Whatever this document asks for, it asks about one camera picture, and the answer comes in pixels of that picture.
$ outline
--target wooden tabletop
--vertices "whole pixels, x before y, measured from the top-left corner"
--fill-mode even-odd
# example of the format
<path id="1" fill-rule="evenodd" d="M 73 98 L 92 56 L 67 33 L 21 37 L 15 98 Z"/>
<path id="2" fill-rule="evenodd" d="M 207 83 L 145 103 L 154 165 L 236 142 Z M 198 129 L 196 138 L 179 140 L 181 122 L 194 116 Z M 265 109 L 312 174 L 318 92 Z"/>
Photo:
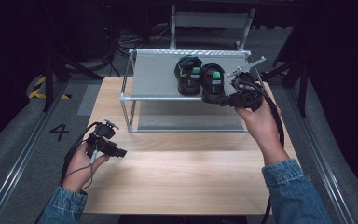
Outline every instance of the wooden tabletop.
<path id="1" fill-rule="evenodd" d="M 263 157 L 250 134 L 128 133 L 119 101 L 122 82 L 103 80 L 89 124 L 111 119 L 120 130 L 110 140 L 128 153 L 99 168 L 87 188 L 85 213 L 264 214 L 269 193 Z M 285 149 L 296 158 L 284 132 Z"/>

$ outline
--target shoe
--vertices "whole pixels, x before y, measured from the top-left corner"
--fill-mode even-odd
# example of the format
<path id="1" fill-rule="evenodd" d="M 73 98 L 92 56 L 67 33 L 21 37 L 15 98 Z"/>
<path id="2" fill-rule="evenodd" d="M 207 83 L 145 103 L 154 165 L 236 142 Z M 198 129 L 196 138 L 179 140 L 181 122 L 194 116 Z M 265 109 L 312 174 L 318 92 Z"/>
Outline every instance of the shoe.
<path id="1" fill-rule="evenodd" d="M 202 101 L 208 104 L 219 104 L 218 99 L 226 97 L 225 70 L 216 64 L 208 63 L 201 69 Z"/>
<path id="2" fill-rule="evenodd" d="M 200 94 L 202 61 L 197 56 L 186 55 L 175 66 L 179 93 L 185 96 Z"/>

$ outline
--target denim sleeve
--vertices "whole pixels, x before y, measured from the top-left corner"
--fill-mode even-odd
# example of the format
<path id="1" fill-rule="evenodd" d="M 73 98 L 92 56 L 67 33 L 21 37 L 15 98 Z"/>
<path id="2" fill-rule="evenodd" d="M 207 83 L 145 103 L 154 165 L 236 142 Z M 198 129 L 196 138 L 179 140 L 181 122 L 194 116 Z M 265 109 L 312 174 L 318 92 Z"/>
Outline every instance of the denim sleeve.
<path id="1" fill-rule="evenodd" d="M 332 223 L 315 187 L 294 159 L 262 169 L 276 223 Z"/>
<path id="2" fill-rule="evenodd" d="M 80 217 L 87 202 L 87 193 L 80 194 L 57 187 L 45 206 L 38 223 L 80 223 Z"/>

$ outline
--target hand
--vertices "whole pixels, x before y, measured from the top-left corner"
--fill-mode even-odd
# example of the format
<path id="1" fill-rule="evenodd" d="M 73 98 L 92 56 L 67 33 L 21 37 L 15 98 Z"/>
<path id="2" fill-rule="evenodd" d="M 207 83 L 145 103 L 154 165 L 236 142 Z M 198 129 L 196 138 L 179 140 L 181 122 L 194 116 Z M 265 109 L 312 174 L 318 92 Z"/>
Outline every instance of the hand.
<path id="1" fill-rule="evenodd" d="M 80 193 L 83 186 L 90 181 L 98 167 L 109 160 L 109 156 L 102 155 L 96 158 L 95 162 L 90 166 L 90 157 L 87 155 L 88 149 L 89 145 L 87 143 L 83 143 L 77 147 L 74 157 L 71 159 L 68 170 L 66 171 L 66 178 L 62 183 L 63 188 Z"/>
<path id="2" fill-rule="evenodd" d="M 266 165 L 289 159 L 279 141 L 277 124 L 264 98 L 261 106 L 254 112 L 244 108 L 235 108 L 235 111 L 245 121 L 249 134 L 260 146 Z"/>

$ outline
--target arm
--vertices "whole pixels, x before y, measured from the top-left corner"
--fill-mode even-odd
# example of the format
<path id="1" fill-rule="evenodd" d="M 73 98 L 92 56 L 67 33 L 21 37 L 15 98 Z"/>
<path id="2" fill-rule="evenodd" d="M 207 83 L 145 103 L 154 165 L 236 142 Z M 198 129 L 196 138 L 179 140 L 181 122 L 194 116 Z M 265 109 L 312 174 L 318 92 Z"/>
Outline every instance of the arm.
<path id="1" fill-rule="evenodd" d="M 56 188 L 38 223 L 80 223 L 88 197 L 82 188 L 90 181 L 98 167 L 109 159 L 108 156 L 102 155 L 90 164 L 87 150 L 87 144 L 76 149 L 62 186 Z"/>
<path id="2" fill-rule="evenodd" d="M 272 213 L 277 223 L 331 223 L 315 187 L 294 159 L 284 151 L 269 105 L 263 100 L 255 112 L 236 108 L 264 157 L 262 169 Z"/>

